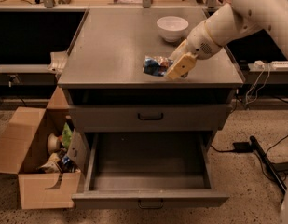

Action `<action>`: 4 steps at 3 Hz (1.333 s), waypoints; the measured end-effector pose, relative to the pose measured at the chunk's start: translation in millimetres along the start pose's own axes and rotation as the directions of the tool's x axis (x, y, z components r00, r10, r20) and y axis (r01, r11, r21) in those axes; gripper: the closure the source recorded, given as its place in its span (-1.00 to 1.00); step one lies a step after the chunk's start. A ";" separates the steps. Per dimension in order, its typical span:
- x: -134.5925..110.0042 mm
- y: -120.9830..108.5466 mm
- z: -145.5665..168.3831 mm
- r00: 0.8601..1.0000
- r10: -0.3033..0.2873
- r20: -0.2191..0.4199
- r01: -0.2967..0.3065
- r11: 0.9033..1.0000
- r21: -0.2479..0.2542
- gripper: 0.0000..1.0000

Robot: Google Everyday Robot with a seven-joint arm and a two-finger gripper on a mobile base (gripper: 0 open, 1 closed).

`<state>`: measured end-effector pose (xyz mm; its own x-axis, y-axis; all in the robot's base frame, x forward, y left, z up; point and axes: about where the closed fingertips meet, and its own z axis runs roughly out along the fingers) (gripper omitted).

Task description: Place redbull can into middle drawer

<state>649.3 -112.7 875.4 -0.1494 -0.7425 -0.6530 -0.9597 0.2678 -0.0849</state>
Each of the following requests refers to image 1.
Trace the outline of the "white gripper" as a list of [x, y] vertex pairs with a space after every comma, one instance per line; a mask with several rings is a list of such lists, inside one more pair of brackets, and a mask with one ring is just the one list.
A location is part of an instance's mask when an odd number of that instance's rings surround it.
[[195, 67], [197, 56], [200, 60], [206, 60], [221, 49], [222, 47], [217, 45], [209, 35], [206, 21], [202, 21], [169, 56], [169, 59], [174, 62], [168, 69], [166, 77], [176, 79], [187, 74]]

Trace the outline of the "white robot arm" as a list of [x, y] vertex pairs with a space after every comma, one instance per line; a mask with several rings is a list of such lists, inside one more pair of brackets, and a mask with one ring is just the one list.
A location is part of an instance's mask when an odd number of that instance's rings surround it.
[[176, 79], [197, 60], [211, 58], [227, 43], [266, 31], [288, 61], [288, 0], [230, 0], [191, 30], [171, 54], [166, 76]]

